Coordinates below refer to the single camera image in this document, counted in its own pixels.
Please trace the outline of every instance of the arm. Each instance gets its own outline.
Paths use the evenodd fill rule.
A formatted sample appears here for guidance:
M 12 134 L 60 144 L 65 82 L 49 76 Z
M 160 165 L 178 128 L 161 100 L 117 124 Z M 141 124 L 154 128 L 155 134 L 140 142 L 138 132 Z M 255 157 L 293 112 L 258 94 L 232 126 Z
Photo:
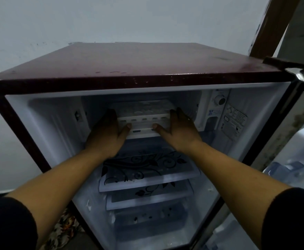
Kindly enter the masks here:
M 194 123 L 179 108 L 171 111 L 170 132 L 157 124 L 153 128 L 205 173 L 243 229 L 260 247 L 266 211 L 273 199 L 290 186 L 202 142 Z
M 91 172 L 117 154 L 130 127 L 125 126 L 119 134 L 116 113 L 108 110 L 91 131 L 85 150 L 7 195 L 22 202 L 32 213 L 37 226 L 37 248 Z

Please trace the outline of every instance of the black sleeve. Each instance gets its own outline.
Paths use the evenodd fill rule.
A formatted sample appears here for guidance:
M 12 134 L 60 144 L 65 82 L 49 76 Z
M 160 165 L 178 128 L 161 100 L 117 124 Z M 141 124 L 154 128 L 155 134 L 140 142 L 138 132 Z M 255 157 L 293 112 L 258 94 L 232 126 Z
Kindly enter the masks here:
M 280 193 L 266 212 L 262 249 L 304 249 L 304 189 Z
M 11 197 L 0 198 L 0 249 L 36 248 L 37 229 L 30 211 Z

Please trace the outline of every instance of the hand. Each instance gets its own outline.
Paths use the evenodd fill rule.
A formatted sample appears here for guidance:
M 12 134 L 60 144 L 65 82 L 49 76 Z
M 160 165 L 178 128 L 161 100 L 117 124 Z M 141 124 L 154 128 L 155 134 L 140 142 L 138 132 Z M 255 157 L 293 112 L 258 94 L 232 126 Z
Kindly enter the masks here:
M 123 146 L 131 127 L 127 124 L 119 133 L 115 110 L 107 110 L 88 136 L 85 150 L 98 153 L 104 159 L 112 158 Z
M 188 156 L 192 155 L 195 144 L 202 139 L 193 121 L 183 113 L 180 108 L 171 110 L 171 128 L 167 132 L 161 125 L 153 124 L 153 129 L 158 132 L 175 150 Z

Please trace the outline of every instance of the person's left arm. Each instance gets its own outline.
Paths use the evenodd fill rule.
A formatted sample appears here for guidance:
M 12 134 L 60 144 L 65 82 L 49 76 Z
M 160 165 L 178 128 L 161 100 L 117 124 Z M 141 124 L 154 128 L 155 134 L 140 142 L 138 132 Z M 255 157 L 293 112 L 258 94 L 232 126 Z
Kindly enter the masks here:
M 83 151 L 6 196 L 20 201 L 33 215 L 38 234 L 37 248 L 91 172 L 105 159 L 117 154 L 130 127 L 125 126 L 119 133 L 116 113 L 108 110 L 91 131 Z

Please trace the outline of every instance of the floor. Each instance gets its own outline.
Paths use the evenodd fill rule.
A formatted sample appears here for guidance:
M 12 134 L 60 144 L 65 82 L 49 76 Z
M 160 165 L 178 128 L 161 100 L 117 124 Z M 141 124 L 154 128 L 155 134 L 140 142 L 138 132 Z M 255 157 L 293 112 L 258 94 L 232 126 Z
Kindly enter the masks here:
M 91 238 L 86 233 L 78 233 L 63 250 L 98 250 Z

